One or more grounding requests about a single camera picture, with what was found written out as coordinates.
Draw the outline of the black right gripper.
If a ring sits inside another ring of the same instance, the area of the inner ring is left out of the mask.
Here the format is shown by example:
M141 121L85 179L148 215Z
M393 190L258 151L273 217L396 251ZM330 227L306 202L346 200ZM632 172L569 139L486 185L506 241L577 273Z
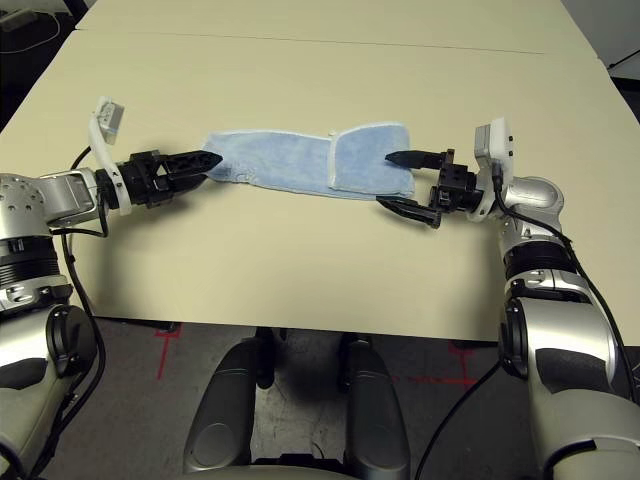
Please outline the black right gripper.
M433 229L441 224L441 213L474 212L483 193L477 188L477 175L466 165L454 162L455 151L427 152L404 150L389 153L385 159L407 169L439 169L438 179L431 188L429 206L399 196L377 196L376 201L401 217L418 221Z

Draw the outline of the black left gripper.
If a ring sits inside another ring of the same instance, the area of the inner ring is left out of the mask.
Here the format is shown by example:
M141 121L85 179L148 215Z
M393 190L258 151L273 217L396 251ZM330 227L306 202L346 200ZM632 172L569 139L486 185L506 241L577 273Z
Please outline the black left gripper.
M204 150L169 155L167 179L158 173L163 160L158 150L152 150L131 154L118 165L132 205L155 208L170 203L173 195L197 189L223 157Z

